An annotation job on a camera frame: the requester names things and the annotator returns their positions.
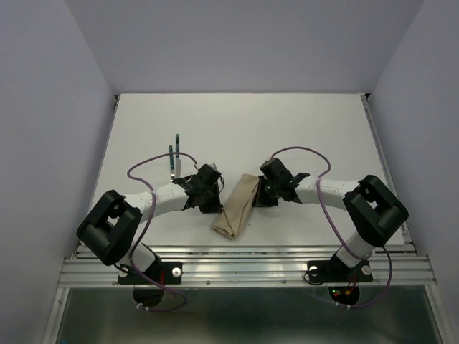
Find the beige cloth napkin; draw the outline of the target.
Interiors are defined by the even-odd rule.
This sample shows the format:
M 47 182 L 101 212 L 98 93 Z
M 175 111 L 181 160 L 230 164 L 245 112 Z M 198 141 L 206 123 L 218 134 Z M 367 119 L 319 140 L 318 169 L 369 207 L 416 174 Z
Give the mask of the beige cloth napkin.
M 243 174 L 232 189 L 222 213 L 212 222 L 212 230 L 225 239 L 235 240 L 247 225 L 258 186 L 258 176 Z

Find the silver knife teal handle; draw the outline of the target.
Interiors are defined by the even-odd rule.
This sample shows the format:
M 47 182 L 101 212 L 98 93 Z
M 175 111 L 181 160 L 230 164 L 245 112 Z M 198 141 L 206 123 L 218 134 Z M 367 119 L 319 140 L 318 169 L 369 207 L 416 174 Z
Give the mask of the silver knife teal handle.
M 180 159 L 180 135 L 175 135 L 175 177 L 181 177 L 181 159 Z

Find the silver fork teal handle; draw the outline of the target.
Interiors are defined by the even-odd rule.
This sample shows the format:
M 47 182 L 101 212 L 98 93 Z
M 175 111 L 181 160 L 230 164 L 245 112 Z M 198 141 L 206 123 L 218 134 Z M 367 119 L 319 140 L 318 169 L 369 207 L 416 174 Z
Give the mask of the silver fork teal handle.
M 169 166 L 170 166 L 170 178 L 173 181 L 176 178 L 175 171 L 175 157 L 174 148 L 172 145 L 169 146 Z

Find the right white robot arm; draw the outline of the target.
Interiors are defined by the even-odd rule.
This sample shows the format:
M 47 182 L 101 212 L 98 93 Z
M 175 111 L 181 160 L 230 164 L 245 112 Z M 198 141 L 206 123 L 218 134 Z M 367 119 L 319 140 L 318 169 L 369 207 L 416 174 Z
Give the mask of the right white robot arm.
M 325 170 L 318 176 L 309 173 L 293 175 L 278 158 L 265 161 L 260 170 L 262 184 L 257 192 L 269 199 L 271 206 L 278 199 L 297 204 L 318 204 L 332 227 L 341 247 L 330 262 L 331 274 L 345 280 L 356 271 L 361 261 L 382 248 L 409 217 L 407 208 L 377 176 L 367 175 L 359 181 L 325 179 Z M 347 239 L 339 234 L 327 208 L 348 213 L 355 232 Z

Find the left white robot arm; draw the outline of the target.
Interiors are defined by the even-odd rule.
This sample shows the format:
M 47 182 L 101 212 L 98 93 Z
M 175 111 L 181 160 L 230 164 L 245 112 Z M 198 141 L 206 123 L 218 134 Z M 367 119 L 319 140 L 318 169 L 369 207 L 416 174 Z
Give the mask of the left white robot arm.
M 106 266 L 134 270 L 143 282 L 159 276 L 159 257 L 145 244 L 135 243 L 139 224 L 154 217 L 198 207 L 217 213 L 221 173 L 204 164 L 196 174 L 176 178 L 154 191 L 127 196 L 105 192 L 77 228 L 77 238 Z

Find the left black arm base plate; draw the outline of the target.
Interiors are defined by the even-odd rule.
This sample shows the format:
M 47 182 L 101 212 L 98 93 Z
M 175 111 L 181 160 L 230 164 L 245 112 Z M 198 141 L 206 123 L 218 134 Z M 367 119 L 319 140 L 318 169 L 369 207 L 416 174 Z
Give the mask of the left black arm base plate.
M 118 284 L 120 285 L 150 285 L 151 283 L 140 276 L 133 268 L 122 266 L 123 272 L 118 272 Z M 144 275 L 150 280 L 162 285 L 180 285 L 183 272 L 183 263 L 179 261 L 155 262 L 149 267 Z

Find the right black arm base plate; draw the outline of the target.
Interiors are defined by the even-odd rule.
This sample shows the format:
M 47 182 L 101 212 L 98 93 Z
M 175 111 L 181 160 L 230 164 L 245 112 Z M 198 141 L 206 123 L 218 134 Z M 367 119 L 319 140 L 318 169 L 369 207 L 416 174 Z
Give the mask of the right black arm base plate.
M 326 283 L 372 282 L 373 275 L 369 262 L 364 260 L 349 268 L 341 261 L 313 260 L 307 262 L 303 279 L 312 285 Z

